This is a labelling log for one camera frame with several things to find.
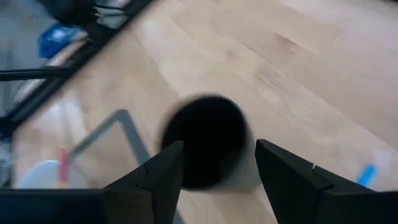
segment metal frame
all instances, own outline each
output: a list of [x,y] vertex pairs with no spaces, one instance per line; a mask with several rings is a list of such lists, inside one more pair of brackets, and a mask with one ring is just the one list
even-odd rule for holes
[[15,80],[45,79],[32,93],[0,118],[0,136],[10,135],[25,120],[32,116],[63,84],[73,77],[81,67],[91,60],[115,35],[122,31],[152,0],[131,0],[122,10],[127,19],[117,28],[110,29],[101,24],[85,27],[91,40],[79,48],[61,67],[45,67],[32,70],[0,71],[0,82]]

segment wooden board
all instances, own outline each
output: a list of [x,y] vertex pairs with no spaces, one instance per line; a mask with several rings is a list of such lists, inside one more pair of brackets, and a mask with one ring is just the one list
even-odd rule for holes
[[[157,1],[19,128],[16,179],[121,108],[153,156],[173,108],[210,92],[242,108],[255,138],[353,181],[373,163],[369,187],[396,190],[397,19],[389,1]],[[275,223],[261,186],[182,191],[178,210],[185,223]]]

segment blue object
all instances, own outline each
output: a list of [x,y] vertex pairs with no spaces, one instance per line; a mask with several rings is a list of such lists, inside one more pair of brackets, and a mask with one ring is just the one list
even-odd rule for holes
[[358,177],[357,183],[362,186],[367,186],[372,178],[376,175],[376,167],[373,164],[368,164],[363,170],[362,174]]
[[39,57],[52,58],[56,53],[66,47],[72,41],[72,37],[80,29],[67,27],[57,22],[50,26],[39,36]]

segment black round object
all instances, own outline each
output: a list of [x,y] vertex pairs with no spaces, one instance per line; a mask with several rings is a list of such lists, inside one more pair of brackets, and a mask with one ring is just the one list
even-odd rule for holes
[[236,104],[205,96],[182,106],[166,125],[161,149],[183,140],[185,189],[207,189],[225,180],[246,144],[246,120]]

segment blue marker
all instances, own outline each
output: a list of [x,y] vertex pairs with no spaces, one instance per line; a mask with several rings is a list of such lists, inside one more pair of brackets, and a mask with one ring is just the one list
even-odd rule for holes
[[357,183],[362,186],[367,186],[373,177],[376,176],[376,172],[376,167],[373,164],[368,164],[362,174],[357,178]]

